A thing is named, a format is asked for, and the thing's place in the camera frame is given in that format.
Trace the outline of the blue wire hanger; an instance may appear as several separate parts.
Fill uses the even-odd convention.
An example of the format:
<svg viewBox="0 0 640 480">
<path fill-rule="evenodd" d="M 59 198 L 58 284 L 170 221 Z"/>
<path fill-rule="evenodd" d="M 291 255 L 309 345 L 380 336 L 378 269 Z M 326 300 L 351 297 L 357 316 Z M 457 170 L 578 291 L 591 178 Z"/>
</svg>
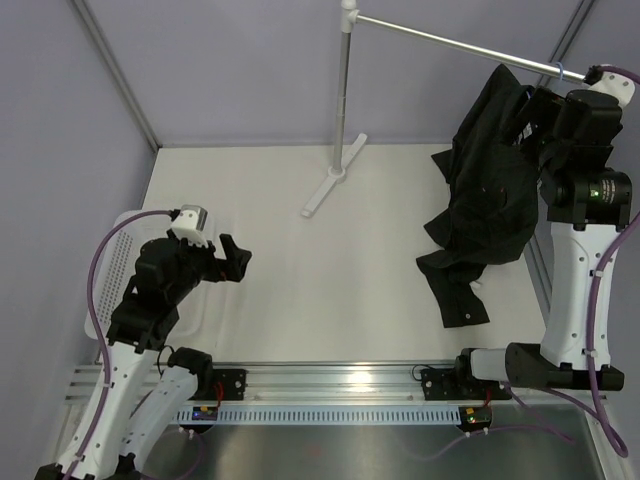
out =
<svg viewBox="0 0 640 480">
<path fill-rule="evenodd" d="M 564 80 L 564 66 L 561 61 L 556 61 L 555 66 L 558 70 L 557 75 L 555 77 L 551 76 L 542 76 L 541 79 L 537 82 L 534 87 L 531 87 L 527 90 L 527 99 L 531 100 L 534 96 L 534 93 L 539 88 L 551 88 L 553 89 L 558 84 L 561 84 Z"/>
</svg>

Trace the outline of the black pinstripe shirt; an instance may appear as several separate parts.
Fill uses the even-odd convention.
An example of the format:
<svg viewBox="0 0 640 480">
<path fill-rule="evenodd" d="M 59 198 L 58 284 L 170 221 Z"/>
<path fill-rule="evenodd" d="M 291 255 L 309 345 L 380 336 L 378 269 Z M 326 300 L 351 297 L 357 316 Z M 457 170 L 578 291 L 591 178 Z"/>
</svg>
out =
<svg viewBox="0 0 640 480">
<path fill-rule="evenodd" d="M 507 124 L 532 88 L 500 65 L 462 120 L 451 146 L 432 155 L 449 187 L 445 210 L 424 229 L 437 250 L 416 264 L 437 301 L 446 329 L 486 324 L 473 283 L 489 265 L 520 258 L 538 221 L 536 167 L 506 143 Z"/>
</svg>

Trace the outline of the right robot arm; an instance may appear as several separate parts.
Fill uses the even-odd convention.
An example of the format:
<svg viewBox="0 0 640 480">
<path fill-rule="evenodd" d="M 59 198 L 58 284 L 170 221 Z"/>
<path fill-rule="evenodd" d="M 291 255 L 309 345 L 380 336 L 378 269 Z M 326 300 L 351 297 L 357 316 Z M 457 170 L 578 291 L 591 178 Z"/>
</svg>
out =
<svg viewBox="0 0 640 480">
<path fill-rule="evenodd" d="M 534 91 L 504 134 L 538 163 L 554 249 L 552 298 L 540 343 L 465 349 L 455 390 L 474 397 L 488 383 L 520 388 L 619 391 L 608 313 L 615 248 L 630 225 L 632 182 L 608 167 L 622 129 L 619 100 L 594 90 Z"/>
</svg>

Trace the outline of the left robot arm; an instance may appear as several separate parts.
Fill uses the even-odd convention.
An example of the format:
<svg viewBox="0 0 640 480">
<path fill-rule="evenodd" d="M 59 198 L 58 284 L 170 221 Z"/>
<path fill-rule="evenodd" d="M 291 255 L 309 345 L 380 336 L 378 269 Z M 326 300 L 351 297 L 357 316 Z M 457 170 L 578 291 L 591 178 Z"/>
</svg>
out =
<svg viewBox="0 0 640 480">
<path fill-rule="evenodd" d="M 231 235 L 195 244 L 170 233 L 146 242 L 102 340 L 103 370 L 80 425 L 59 459 L 39 479 L 138 479 L 156 442 L 189 399 L 215 385 L 209 354 L 180 347 L 144 401 L 138 392 L 179 320 L 179 304 L 202 282 L 243 280 L 252 254 Z"/>
</svg>

